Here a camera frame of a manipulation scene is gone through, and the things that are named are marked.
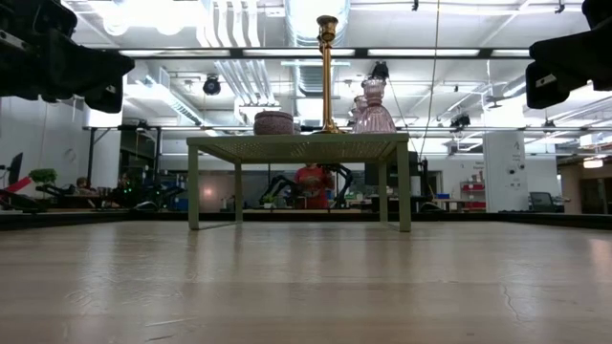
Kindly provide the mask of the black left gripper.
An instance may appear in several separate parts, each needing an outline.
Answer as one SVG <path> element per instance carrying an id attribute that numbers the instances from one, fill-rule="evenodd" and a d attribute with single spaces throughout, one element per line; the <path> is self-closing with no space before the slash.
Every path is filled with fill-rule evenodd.
<path id="1" fill-rule="evenodd" d="M 76 44 L 76 25 L 76 15 L 58 0 L 1 0 L 1 94 L 39 96 L 54 84 L 84 96 L 93 110 L 118 113 L 122 77 L 135 61 Z"/>

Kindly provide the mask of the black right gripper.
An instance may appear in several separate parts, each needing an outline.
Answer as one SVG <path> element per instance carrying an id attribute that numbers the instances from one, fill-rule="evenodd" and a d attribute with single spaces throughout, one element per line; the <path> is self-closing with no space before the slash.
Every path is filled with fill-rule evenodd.
<path id="1" fill-rule="evenodd" d="M 525 71 L 526 103 L 546 109 L 564 102 L 570 92 L 591 78 L 595 91 L 611 90 L 611 0 L 584 0 L 581 5 L 589 31 L 540 40 L 529 48 L 533 60 Z M 581 67 L 587 54 L 593 58 L 589 77 Z"/>

